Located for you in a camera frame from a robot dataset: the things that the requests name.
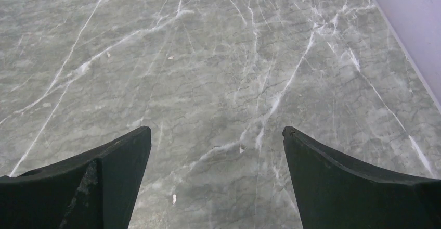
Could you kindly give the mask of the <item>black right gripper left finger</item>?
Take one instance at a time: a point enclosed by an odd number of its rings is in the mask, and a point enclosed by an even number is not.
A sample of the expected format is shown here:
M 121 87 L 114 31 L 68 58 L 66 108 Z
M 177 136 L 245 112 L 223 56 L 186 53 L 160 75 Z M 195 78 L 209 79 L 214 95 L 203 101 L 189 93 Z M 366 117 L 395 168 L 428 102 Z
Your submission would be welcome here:
M 68 159 L 1 177 L 1 228 L 128 228 L 151 151 L 141 126 Z

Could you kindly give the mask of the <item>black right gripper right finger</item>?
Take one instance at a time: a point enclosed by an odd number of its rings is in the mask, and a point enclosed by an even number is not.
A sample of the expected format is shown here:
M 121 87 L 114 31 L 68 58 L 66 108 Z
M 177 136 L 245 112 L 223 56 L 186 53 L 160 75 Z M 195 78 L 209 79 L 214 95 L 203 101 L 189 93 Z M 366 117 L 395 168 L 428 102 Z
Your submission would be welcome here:
M 440 180 L 358 160 L 287 126 L 283 144 L 303 228 L 440 228 Z

